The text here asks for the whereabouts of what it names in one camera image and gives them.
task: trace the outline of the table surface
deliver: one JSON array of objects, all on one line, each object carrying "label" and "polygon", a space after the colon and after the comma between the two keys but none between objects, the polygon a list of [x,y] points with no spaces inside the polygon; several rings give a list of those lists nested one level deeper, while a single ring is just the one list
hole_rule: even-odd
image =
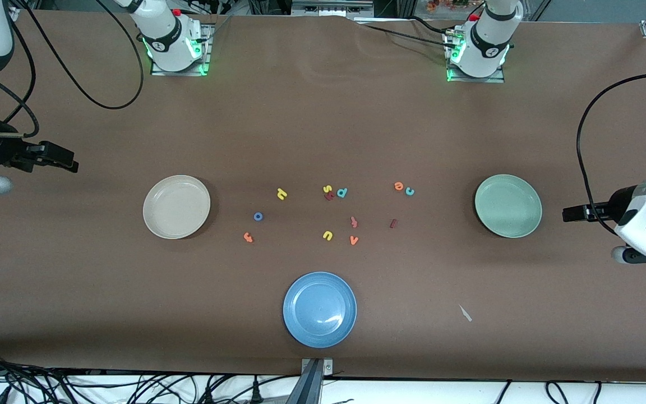
[{"label": "table surface", "polygon": [[[38,16],[94,97],[133,94],[133,53],[107,15]],[[18,26],[36,60],[34,140],[75,151],[80,171],[0,168],[15,183],[0,196],[7,360],[295,373],[302,357],[331,356],[351,376],[646,380],[646,265],[615,263],[621,240],[600,226],[561,220],[585,202],[584,107],[646,72],[636,25],[522,24],[506,83],[481,85],[446,82],[434,45],[343,18],[233,17],[210,76],[146,76],[118,112],[77,92],[28,16]],[[435,39],[410,21],[385,26]],[[23,94],[20,48],[0,80]],[[0,117],[12,107],[0,93]],[[25,113],[13,123],[31,127]],[[583,143],[597,199],[646,179],[646,80],[600,100]],[[532,235],[477,222],[475,189],[498,173],[540,194]],[[201,232],[162,240],[141,207],[176,174],[202,179],[213,209]],[[324,199],[327,184],[348,195]],[[282,320],[287,288],[312,271],[342,276],[358,302],[352,333],[327,350]]]}]

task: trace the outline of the white plate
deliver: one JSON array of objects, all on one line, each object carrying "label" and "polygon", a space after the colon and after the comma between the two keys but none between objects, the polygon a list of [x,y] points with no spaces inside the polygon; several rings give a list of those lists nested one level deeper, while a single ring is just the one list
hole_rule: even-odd
[{"label": "white plate", "polygon": [[161,238],[184,238],[206,222],[211,195],[203,182],[190,176],[165,178],[144,200],[144,222]]}]

